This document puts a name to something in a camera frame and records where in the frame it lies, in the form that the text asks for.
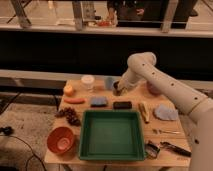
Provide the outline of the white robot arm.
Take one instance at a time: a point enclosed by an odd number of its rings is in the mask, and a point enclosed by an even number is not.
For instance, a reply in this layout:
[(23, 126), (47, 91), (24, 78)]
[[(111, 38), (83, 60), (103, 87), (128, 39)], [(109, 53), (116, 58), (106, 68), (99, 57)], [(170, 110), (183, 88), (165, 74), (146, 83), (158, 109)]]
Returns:
[(131, 91), (141, 79), (151, 83), (196, 124), (189, 171), (213, 171), (213, 99), (158, 70), (156, 62), (152, 52), (130, 55), (114, 92)]

